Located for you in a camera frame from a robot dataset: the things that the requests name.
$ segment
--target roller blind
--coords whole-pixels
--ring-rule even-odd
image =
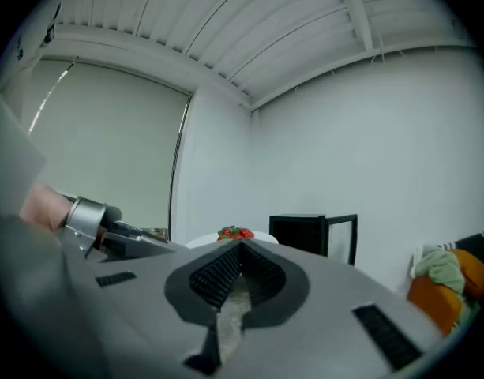
[[[22,114],[28,130],[70,62],[33,70]],[[30,133],[47,158],[39,180],[107,202],[138,227],[166,227],[171,169],[187,95],[133,74],[77,63],[57,84]]]

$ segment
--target white wall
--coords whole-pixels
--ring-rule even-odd
[[[228,225],[253,228],[250,114],[199,88],[189,107],[175,172],[171,239],[186,244]]]
[[[41,61],[21,123],[28,130],[68,62]],[[47,158],[38,179],[107,202],[138,227],[167,227],[171,168],[188,97],[148,79],[77,63],[38,117],[31,141]]]
[[[484,230],[484,71],[470,51],[340,69],[254,120],[261,215],[357,213],[355,265],[394,291],[417,245]]]

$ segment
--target ceiling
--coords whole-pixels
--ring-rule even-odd
[[[63,0],[50,56],[124,67],[256,108],[381,53],[472,46],[441,0]]]

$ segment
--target green cloth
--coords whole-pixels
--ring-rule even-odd
[[[456,255],[441,249],[429,251],[415,266],[415,276],[420,275],[427,275],[433,282],[445,285],[457,292],[461,301],[461,311],[457,323],[459,325],[465,323],[470,316],[471,307],[463,296],[464,276]]]

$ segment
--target black cabinet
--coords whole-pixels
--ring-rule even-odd
[[[350,265],[354,265],[355,252],[358,243],[358,216],[347,215],[328,218],[326,215],[297,214],[270,216],[270,234],[280,244],[308,251],[309,253],[328,256],[332,227],[340,223],[344,225],[350,238],[344,245],[346,259]]]

